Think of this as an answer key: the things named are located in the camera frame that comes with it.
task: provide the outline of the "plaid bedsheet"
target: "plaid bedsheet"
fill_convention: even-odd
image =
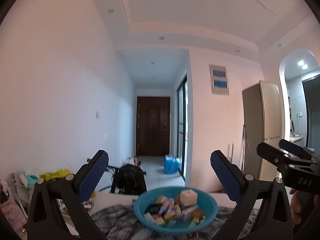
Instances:
[[[211,240],[229,218],[233,208],[219,207],[215,220],[198,232],[199,240]],[[246,236],[257,217],[259,210],[252,213],[239,238]],[[134,215],[133,205],[116,205],[103,209],[91,216],[93,222],[108,240],[187,240],[189,236],[161,236],[142,225]]]

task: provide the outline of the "door frame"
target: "door frame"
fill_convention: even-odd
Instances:
[[[185,159],[185,152],[186,152],[186,87],[185,83],[187,82],[187,76],[184,77],[182,82],[180,83],[178,89],[177,89],[177,154],[176,156],[178,157],[178,152],[179,152],[179,90],[182,88],[182,97],[183,97],[183,126],[182,126],[182,162],[181,162],[181,169],[179,168],[178,171],[183,178],[184,181],[186,181],[186,178],[184,177],[184,159]]]
[[[138,123],[138,119],[139,119],[139,108],[140,108],[140,104],[138,101],[138,98],[169,98],[169,109],[168,109],[168,124],[167,124],[167,133],[168,138],[169,138],[169,150],[168,150],[168,154],[170,153],[170,142],[171,142],[171,136],[170,136],[170,113],[171,113],[171,97],[170,96],[137,96],[137,108],[136,108],[136,153],[135,156],[144,156],[144,155],[138,155],[138,151],[139,151],[139,140],[138,140],[138,134],[139,134],[139,123]]]
[[[310,79],[307,80],[302,80],[302,87],[303,87],[303,92],[304,92],[304,98],[306,101],[306,110],[307,110],[307,138],[306,138],[306,147],[308,147],[309,143],[309,108],[308,108],[308,99],[307,99],[307,94],[306,94],[306,88],[304,86],[305,81],[309,81]]]

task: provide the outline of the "human hand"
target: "human hand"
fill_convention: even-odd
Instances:
[[[292,195],[290,210],[291,210],[291,217],[292,217],[292,227],[301,223],[301,217],[298,214],[301,211],[301,203],[297,198],[297,190],[292,188],[290,190],[290,195]],[[313,203],[316,207],[320,206],[320,197],[319,195],[315,195],[313,199]]]

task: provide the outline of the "tiled floor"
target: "tiled floor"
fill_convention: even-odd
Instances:
[[[147,190],[167,186],[184,186],[184,180],[179,172],[164,173],[163,157],[140,156],[138,160],[141,160],[141,168],[147,172],[144,177]]]

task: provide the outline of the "yellow plastic bag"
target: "yellow plastic bag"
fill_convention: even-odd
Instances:
[[[44,178],[46,181],[48,181],[50,179],[61,179],[61,178],[64,178],[69,173],[71,173],[71,171],[68,170],[68,169],[60,169],[60,170],[57,170],[55,172],[46,172],[46,173],[40,174],[39,177],[40,178]]]

